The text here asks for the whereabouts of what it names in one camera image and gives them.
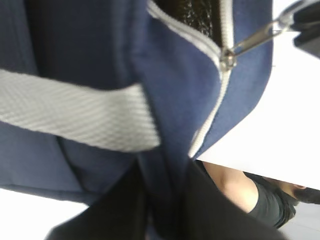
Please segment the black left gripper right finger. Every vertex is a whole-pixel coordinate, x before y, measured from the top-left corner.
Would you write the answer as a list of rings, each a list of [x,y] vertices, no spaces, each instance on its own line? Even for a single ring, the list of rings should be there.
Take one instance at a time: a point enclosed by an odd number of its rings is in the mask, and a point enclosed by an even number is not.
[[[179,202],[178,240],[284,240],[278,228],[248,215],[196,164],[186,165]]]

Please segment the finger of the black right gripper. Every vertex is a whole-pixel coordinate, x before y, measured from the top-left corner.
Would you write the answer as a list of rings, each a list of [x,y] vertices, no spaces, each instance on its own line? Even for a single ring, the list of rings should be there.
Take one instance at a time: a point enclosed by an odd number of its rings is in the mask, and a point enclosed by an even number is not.
[[[314,3],[293,15],[291,28],[299,35],[294,46],[316,58],[320,58],[320,4]]]

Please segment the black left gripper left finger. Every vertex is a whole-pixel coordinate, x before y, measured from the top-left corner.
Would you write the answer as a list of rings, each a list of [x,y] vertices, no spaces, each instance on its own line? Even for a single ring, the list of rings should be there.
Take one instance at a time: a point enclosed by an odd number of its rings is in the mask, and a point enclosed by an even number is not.
[[[84,212],[53,228],[48,240],[144,240],[148,199],[137,163]]]

